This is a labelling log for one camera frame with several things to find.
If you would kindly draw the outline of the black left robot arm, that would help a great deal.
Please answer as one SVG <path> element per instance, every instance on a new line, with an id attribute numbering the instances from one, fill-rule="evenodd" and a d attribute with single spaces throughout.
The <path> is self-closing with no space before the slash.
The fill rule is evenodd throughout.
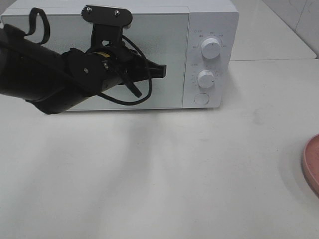
<path id="1" fill-rule="evenodd" d="M 121 62 L 106 50 L 85 53 L 71 48 L 59 54 L 24 36 L 10 24 L 0 30 L 0 92 L 21 98 L 48 115 L 64 112 L 93 96 L 119 103 L 105 94 L 117 85 L 126 86 L 140 104 L 147 98 L 135 82 L 166 75 L 166 65 L 156 64 L 135 50 L 130 50 L 128 61 Z"/>

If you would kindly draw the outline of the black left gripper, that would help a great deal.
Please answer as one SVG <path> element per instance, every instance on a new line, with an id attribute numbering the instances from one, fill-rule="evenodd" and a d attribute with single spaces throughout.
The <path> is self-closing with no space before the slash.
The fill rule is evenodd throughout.
<path id="1" fill-rule="evenodd" d="M 117 85 L 125 85 L 137 98 L 142 96 L 135 82 L 149 78 L 163 79 L 166 76 L 166 64 L 157 64 L 148 60 L 141 50 L 132 44 L 129 49 L 124 42 L 119 45 L 109 43 L 94 46 L 86 51 L 88 55 L 99 55 L 105 70 L 115 75 Z"/>

